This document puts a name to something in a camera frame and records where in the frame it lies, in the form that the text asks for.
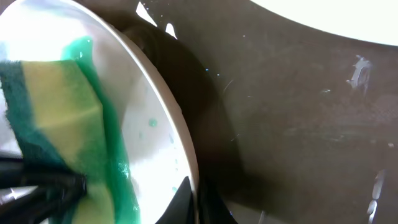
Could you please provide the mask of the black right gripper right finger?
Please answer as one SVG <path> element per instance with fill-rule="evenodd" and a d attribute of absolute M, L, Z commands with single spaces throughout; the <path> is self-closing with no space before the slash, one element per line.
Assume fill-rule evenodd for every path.
<path fill-rule="evenodd" d="M 208 179 L 200 182 L 198 210 L 199 224 L 238 224 Z"/>

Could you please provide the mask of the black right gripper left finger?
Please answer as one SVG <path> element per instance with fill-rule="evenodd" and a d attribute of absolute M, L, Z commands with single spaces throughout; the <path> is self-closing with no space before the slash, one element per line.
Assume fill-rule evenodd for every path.
<path fill-rule="evenodd" d="M 155 224 L 194 224 L 194 204 L 191 185 L 185 177 L 164 214 Z"/>

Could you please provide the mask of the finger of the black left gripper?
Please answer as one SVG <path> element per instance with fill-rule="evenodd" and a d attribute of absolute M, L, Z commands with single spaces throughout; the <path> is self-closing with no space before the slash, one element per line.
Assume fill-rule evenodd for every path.
<path fill-rule="evenodd" d="M 1 223 L 41 223 L 66 212 L 86 195 L 86 177 L 68 169 L 33 166 L 23 159 L 1 158 L 1 189 L 35 187 L 1 205 Z"/>

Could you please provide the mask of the white plate with green smear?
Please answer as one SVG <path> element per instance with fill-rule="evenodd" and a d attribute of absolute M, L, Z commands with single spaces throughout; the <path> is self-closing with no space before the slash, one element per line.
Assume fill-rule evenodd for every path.
<path fill-rule="evenodd" d="M 1 63 L 58 60 L 74 60 L 117 116 L 139 223 L 156 223 L 185 177 L 196 223 L 198 167 L 193 143 L 179 105 L 146 55 L 74 1 L 15 1 L 8 6 L 1 14 Z M 31 164 L 23 157 L 6 111 L 1 88 L 1 158 Z M 5 189 L 1 205 L 34 189 Z"/>

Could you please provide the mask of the green and yellow sponge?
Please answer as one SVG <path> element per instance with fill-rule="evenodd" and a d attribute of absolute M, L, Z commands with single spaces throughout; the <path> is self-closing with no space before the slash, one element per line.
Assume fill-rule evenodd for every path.
<path fill-rule="evenodd" d="M 139 223 L 117 116 L 74 60 L 2 62 L 1 88 L 24 159 L 87 178 L 87 195 L 50 223 Z"/>

